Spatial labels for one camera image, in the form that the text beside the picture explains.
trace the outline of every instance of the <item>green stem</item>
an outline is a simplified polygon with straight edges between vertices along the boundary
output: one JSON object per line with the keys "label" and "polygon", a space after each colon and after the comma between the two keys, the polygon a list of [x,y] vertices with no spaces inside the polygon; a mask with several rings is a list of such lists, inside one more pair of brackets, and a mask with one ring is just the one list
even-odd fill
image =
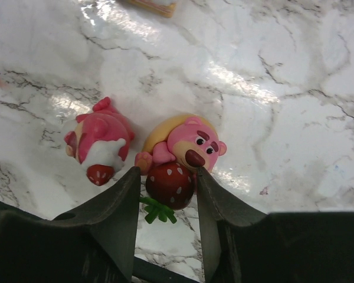
{"label": "green stem", "polygon": [[158,214],[159,214],[159,209],[153,207],[151,212],[148,213],[147,216],[145,217],[145,220],[147,221],[148,224],[151,224],[158,217]]}
{"label": "green stem", "polygon": [[147,223],[151,224],[157,217],[159,217],[160,221],[167,222],[168,219],[174,224],[177,222],[177,218],[175,218],[175,212],[173,209],[167,207],[166,205],[162,205],[157,200],[152,198],[139,198],[139,202],[146,204],[145,211],[148,212],[148,215],[145,217]]}

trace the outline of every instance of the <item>white marble countertop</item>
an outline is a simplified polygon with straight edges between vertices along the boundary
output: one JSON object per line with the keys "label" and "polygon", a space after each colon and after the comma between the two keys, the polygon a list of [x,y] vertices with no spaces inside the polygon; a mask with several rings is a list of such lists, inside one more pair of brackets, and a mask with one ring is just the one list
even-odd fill
{"label": "white marble countertop", "polygon": [[[0,0],[0,77],[0,200],[31,213],[105,189],[62,133],[103,96],[135,125],[126,168],[156,124],[190,111],[226,142],[213,174],[242,200],[354,210],[354,0],[180,0],[172,19],[114,0]],[[178,217],[148,225],[141,211],[137,256],[202,281],[196,201]]]}

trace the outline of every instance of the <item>strawberry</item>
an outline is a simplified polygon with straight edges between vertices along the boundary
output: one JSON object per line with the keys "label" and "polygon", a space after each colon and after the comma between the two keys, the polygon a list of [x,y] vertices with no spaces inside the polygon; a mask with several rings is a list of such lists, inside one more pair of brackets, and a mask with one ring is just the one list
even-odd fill
{"label": "strawberry", "polygon": [[87,169],[88,179],[97,186],[105,185],[114,174],[114,168],[105,165],[96,164]]}
{"label": "strawberry", "polygon": [[177,162],[152,168],[146,180],[149,196],[173,210],[187,207],[194,189],[193,174]]}

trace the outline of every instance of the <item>lotso bear toy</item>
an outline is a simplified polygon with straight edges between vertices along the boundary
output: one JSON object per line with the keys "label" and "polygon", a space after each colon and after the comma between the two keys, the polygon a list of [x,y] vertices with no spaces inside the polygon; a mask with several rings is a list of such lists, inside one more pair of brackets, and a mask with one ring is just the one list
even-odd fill
{"label": "lotso bear toy", "polygon": [[92,113],[78,115],[76,123],[64,137],[65,152],[82,165],[92,183],[102,186],[123,167],[135,134],[108,97],[94,105]]}
{"label": "lotso bear toy", "polygon": [[188,206],[195,191],[195,173],[204,167],[211,172],[219,156],[227,152],[212,124],[193,114],[175,116],[158,125],[146,139],[135,166],[147,175],[146,190],[150,198],[146,220],[158,216],[166,222],[176,219],[173,210]]}

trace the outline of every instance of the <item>pink bear figurine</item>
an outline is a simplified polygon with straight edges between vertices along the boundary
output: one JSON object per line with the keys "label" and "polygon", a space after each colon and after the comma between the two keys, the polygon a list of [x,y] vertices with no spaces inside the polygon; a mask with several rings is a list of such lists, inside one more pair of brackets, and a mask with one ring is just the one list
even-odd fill
{"label": "pink bear figurine", "polygon": [[94,105],[92,113],[78,115],[76,122],[64,137],[65,152],[82,165],[92,183],[102,186],[123,167],[134,132],[108,97]]}
{"label": "pink bear figurine", "polygon": [[192,114],[172,117],[158,125],[135,158],[135,166],[146,175],[153,166],[176,161],[190,171],[204,167],[211,172],[219,156],[227,151],[214,127]]}

